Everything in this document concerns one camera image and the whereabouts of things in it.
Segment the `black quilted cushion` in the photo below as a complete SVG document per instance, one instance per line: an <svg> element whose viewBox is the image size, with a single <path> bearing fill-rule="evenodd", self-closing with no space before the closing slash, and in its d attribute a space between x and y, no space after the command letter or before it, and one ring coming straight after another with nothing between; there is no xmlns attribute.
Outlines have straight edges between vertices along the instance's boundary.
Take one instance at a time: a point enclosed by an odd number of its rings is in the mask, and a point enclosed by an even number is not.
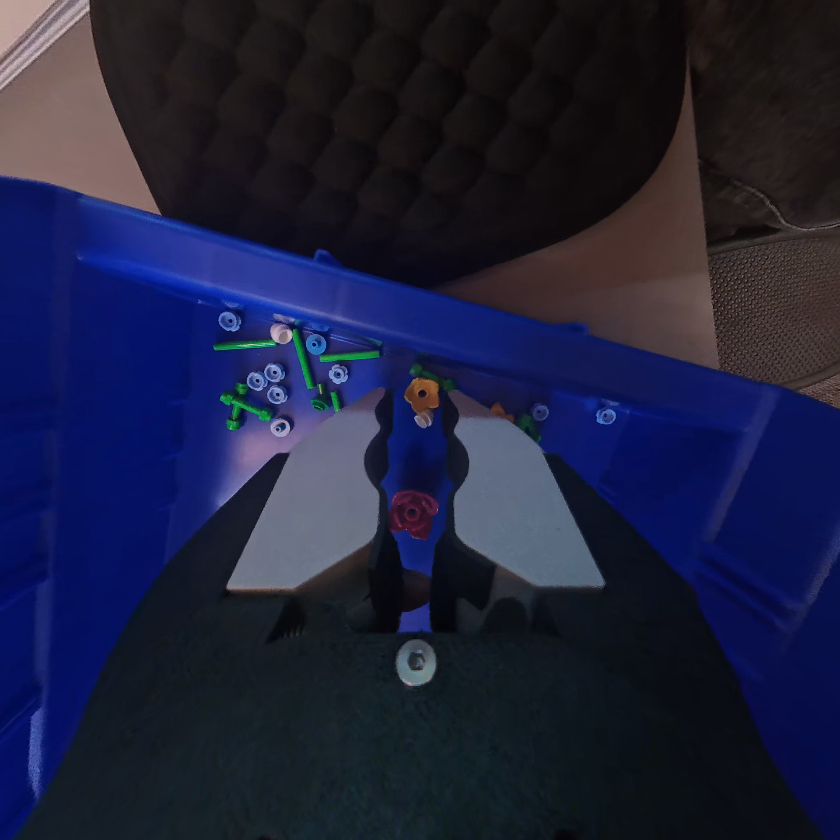
<svg viewBox="0 0 840 840"><path fill-rule="evenodd" d="M681 2L96 1L165 217L414 287L558 244L655 173Z"/></svg>

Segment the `dark red rose brick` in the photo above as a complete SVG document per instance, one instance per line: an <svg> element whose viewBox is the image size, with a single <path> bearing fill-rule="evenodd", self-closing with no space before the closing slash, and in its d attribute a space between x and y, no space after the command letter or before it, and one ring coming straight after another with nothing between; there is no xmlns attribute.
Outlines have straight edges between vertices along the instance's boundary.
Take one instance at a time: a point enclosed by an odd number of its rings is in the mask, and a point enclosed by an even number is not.
<svg viewBox="0 0 840 840"><path fill-rule="evenodd" d="M392 533L406 532L417 540L427 540L438 514L438 502L417 490L400 490L392 497L388 528Z"/></svg>

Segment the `dark grey cloth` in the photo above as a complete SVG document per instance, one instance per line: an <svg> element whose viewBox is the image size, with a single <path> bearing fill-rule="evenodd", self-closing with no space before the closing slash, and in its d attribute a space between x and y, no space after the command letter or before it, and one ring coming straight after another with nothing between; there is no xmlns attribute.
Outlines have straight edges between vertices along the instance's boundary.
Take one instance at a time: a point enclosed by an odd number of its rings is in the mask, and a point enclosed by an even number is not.
<svg viewBox="0 0 840 840"><path fill-rule="evenodd" d="M684 2L707 242L838 230L839 2Z"/></svg>

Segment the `beige desk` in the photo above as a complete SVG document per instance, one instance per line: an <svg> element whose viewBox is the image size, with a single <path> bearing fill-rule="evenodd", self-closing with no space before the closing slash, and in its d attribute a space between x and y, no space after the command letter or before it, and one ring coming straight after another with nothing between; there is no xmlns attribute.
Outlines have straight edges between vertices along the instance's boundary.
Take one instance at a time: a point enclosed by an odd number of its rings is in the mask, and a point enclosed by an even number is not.
<svg viewBox="0 0 840 840"><path fill-rule="evenodd" d="M88 15L1 95L3 175L157 213L111 105ZM690 75L674 138L644 187L557 245L439 293L718 368Z"/></svg>

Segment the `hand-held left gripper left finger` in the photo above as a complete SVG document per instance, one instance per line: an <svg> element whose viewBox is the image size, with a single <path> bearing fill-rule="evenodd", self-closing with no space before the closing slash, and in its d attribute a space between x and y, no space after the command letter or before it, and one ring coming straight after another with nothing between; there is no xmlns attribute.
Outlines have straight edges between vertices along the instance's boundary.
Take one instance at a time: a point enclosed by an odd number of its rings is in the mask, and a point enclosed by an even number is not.
<svg viewBox="0 0 840 840"><path fill-rule="evenodd" d="M231 595L333 605L351 626L391 633L403 614L403 566L389 529L393 392L372 391L294 446L227 580Z"/></svg>

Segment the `blue plastic bin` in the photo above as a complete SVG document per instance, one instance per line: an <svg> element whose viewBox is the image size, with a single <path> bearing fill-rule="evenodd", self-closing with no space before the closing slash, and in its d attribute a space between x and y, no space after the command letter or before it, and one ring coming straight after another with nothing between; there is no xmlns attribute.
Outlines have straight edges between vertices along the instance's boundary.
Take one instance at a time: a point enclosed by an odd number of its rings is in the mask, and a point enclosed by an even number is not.
<svg viewBox="0 0 840 840"><path fill-rule="evenodd" d="M448 488L403 402L413 362L514 414L696 587L774 761L838 838L838 411L764 385L105 203L2 178L2 838L63 758L164 563L324 419L275 316L329 353L381 344L334 389L395 393L389 494ZM219 396L271 362L277 437Z"/></svg>

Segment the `green branched stem brick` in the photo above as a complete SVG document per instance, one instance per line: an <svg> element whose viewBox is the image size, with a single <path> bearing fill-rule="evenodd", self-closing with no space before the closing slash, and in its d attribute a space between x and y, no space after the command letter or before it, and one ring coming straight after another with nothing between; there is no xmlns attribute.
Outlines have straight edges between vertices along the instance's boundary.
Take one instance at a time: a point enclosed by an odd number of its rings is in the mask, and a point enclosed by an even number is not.
<svg viewBox="0 0 840 840"><path fill-rule="evenodd" d="M228 431L239 430L245 421L245 415L256 417L263 423L270 423L273 413L264 407L253 404L247 398L249 387L246 383L238 382L232 391L225 391L219 396L219 402L230 409L229 417L226 420Z"/></svg>

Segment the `white moulding strip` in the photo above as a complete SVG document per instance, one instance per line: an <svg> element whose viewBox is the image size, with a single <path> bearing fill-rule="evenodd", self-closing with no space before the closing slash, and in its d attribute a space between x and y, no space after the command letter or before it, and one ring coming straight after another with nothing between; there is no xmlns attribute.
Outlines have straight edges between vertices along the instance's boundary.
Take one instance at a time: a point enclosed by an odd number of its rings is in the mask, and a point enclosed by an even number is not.
<svg viewBox="0 0 840 840"><path fill-rule="evenodd" d="M2 2L1 89L88 13L88 1Z"/></svg>

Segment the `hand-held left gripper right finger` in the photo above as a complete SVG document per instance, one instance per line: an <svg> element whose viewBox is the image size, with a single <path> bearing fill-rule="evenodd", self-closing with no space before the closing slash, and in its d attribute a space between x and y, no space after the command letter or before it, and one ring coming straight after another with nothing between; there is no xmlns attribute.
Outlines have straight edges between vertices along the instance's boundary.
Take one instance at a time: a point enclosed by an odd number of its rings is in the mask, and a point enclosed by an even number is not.
<svg viewBox="0 0 840 840"><path fill-rule="evenodd" d="M546 595L593 595L602 572L539 444L462 391L443 400L451 491L434 550L436 634L523 633Z"/></svg>

